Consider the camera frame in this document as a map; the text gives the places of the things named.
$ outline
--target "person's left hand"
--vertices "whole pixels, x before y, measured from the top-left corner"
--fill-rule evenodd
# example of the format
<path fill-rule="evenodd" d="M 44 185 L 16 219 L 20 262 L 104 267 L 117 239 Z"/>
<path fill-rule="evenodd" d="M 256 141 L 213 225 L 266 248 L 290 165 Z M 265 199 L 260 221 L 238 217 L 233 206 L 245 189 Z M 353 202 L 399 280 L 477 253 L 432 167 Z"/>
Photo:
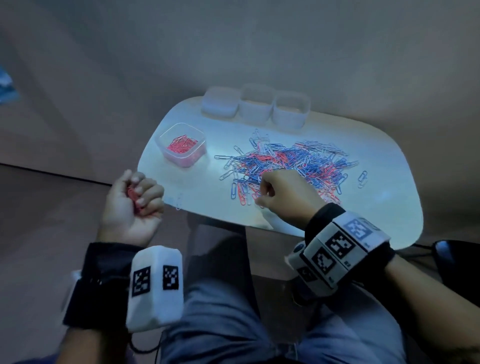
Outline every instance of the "person's left hand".
<path fill-rule="evenodd" d="M 139 195 L 136 203 L 142 209 L 137 214 L 134 214 L 134 202 L 127 196 L 130 185 Z M 96 241 L 146 247 L 162 221 L 163 192 L 164 188 L 155 180 L 126 170 L 108 192 Z"/>

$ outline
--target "clear plastic container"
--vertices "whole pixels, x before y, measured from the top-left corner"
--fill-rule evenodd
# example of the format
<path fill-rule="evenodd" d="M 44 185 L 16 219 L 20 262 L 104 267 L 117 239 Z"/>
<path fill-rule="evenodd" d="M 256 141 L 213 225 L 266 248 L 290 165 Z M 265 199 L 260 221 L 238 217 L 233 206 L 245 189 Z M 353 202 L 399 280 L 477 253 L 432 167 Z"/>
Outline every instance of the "clear plastic container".
<path fill-rule="evenodd" d="M 310 98 L 293 91 L 278 91 L 272 121 L 282 129 L 301 129 L 310 112 Z"/>
<path fill-rule="evenodd" d="M 231 87 L 209 87 L 202 98 L 202 112 L 231 119 L 239 108 L 240 90 Z"/>
<path fill-rule="evenodd" d="M 187 135 L 187 137 L 193 138 L 198 142 L 185 153 L 175 153 L 170 149 L 167 149 L 173 139 L 182 135 Z M 192 166 L 207 152 L 205 134 L 184 122 L 179 122 L 172 126 L 159 137 L 155 138 L 155 142 L 166 159 L 184 168 Z"/>
<path fill-rule="evenodd" d="M 246 121 L 265 124 L 272 113 L 275 90 L 266 85 L 245 84 L 240 91 L 239 112 Z"/>

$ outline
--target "black chair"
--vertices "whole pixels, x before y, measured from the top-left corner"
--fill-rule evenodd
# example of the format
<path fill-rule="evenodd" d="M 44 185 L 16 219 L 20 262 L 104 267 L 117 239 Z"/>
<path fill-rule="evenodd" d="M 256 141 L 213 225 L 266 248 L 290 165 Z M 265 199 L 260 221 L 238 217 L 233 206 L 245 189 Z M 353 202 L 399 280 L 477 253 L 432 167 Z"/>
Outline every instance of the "black chair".
<path fill-rule="evenodd" d="M 480 307 L 480 244 L 440 240 L 432 255 L 443 284 Z"/>

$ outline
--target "tabletop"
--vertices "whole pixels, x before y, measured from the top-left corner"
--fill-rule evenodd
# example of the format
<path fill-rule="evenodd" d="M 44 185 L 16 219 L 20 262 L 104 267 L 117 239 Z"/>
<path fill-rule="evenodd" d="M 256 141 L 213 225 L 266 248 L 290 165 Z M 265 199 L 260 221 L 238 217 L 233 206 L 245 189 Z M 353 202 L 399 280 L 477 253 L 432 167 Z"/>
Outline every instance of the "tabletop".
<path fill-rule="evenodd" d="M 254 203 L 242 206 L 238 199 L 232 200 L 233 176 L 219 179 L 226 172 L 227 161 L 214 156 L 238 156 L 234 146 L 250 151 L 249 138 L 258 129 L 261 135 L 268 134 L 271 143 L 291 146 L 313 140 L 341 148 L 348 153 L 348 161 L 360 162 L 346 170 L 349 177 L 341 185 L 342 194 L 337 195 L 341 206 L 363 215 L 390 235 L 394 249 L 410 246 L 419 238 L 423 214 L 415 182 L 399 146 L 384 132 L 360 121 L 314 111 L 303 128 L 285 132 L 271 120 L 260 127 L 245 123 L 238 114 L 230 120 L 207 117 L 201 112 L 201 103 L 202 97 L 192 97 L 174 106 L 158 125 L 138 163 L 139 171 L 165 187 L 165 203 L 219 220 L 302 237 L 303 231 L 284 223 L 268 209 Z M 155 138 L 179 122 L 201 130 L 206 137 L 207 153 L 189 168 L 167 161 L 155 143 Z M 359 188 L 363 171 L 368 173 L 368 183 Z"/>

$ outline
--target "wrist-mounted tracker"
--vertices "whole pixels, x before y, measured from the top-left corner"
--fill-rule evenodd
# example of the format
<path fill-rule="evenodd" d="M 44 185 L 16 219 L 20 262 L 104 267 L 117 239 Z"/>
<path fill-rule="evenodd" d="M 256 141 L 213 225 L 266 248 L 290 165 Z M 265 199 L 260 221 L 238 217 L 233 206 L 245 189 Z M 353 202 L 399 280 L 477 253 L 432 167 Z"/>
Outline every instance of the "wrist-mounted tracker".
<path fill-rule="evenodd" d="M 63 324 L 84 329 L 148 331 L 178 321 L 183 311 L 182 256 L 161 245 L 146 249 L 91 243 L 63 310 Z"/>
<path fill-rule="evenodd" d="M 346 281 L 378 274 L 395 255 L 387 234 L 334 204 L 313 217 L 305 237 L 287 260 L 318 297 L 332 295 Z"/>

